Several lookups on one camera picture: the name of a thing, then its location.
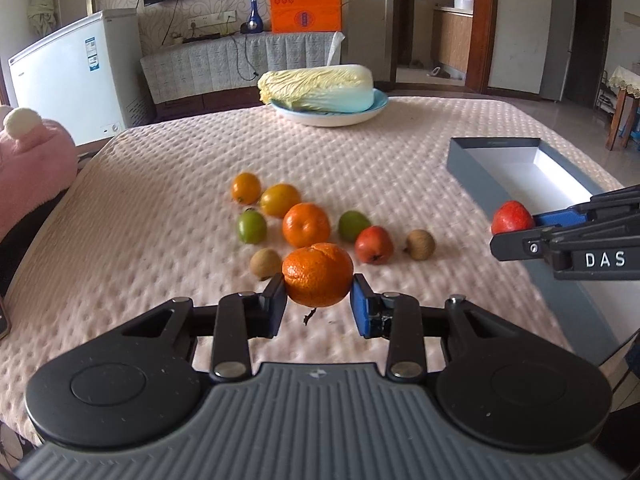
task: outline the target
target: red fruit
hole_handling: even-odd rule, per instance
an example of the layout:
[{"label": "red fruit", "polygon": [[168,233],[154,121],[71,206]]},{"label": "red fruit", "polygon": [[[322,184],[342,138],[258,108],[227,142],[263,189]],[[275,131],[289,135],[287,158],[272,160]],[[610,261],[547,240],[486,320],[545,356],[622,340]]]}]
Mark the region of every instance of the red fruit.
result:
[{"label": "red fruit", "polygon": [[491,224],[491,234],[510,233],[533,229],[536,226],[533,217],[520,202],[509,200],[500,206],[494,214]]},{"label": "red fruit", "polygon": [[394,243],[386,229],[373,225],[356,238],[356,256],[364,264],[382,265],[394,253]]}]

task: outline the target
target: white freezer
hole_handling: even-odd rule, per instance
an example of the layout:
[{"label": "white freezer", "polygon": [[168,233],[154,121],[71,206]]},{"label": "white freezer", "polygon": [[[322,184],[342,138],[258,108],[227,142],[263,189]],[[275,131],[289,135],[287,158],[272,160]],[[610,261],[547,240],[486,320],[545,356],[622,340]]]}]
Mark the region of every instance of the white freezer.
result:
[{"label": "white freezer", "polygon": [[147,124],[152,105],[135,9],[102,10],[9,60],[18,105],[69,130],[76,145]]}]

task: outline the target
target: patterned wallpaper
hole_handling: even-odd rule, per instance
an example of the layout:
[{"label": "patterned wallpaper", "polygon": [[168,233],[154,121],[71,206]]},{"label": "patterned wallpaper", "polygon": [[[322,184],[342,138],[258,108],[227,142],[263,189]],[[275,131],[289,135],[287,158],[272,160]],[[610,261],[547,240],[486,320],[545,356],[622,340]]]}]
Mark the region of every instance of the patterned wallpaper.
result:
[{"label": "patterned wallpaper", "polygon": [[[98,10],[121,9],[124,7],[135,7],[137,0],[95,0]],[[162,38],[167,32],[174,13],[175,0],[153,4],[143,7],[142,1],[138,6],[138,18],[140,24],[140,41],[142,42],[143,54],[156,51],[162,45]],[[175,9],[175,17],[171,24],[169,36],[165,44],[170,42],[171,35],[175,32],[185,38],[190,37],[191,29],[187,20],[194,16],[203,14],[213,14],[226,10],[236,11],[236,21],[229,23],[230,32],[240,29],[240,25],[249,15],[249,0],[179,0]],[[269,0],[258,0],[258,11],[260,16],[268,25],[270,21]],[[226,25],[215,25],[207,28],[199,28],[196,33],[212,34],[214,32],[226,33]]]}]

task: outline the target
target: wooden cabinet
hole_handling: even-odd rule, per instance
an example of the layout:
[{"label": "wooden cabinet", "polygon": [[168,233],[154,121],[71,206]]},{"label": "wooden cabinet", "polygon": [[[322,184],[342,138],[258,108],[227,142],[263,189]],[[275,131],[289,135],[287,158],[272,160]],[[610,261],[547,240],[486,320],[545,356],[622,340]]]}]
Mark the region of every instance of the wooden cabinet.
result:
[{"label": "wooden cabinet", "polygon": [[433,13],[431,57],[436,63],[443,63],[466,73],[473,20],[471,14],[447,10],[436,10]]}]

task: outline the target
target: plate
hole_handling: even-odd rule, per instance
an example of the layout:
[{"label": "plate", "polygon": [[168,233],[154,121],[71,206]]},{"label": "plate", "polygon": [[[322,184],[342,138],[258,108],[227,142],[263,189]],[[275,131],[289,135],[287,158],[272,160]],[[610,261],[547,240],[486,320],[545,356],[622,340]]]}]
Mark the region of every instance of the plate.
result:
[{"label": "plate", "polygon": [[299,124],[306,126],[319,126],[321,128],[336,128],[338,126],[351,126],[352,124],[363,123],[378,115],[388,104],[389,97],[378,90],[373,89],[373,104],[363,112],[354,112],[350,114],[339,112],[294,112],[287,110],[281,106],[271,103],[277,113]]}]

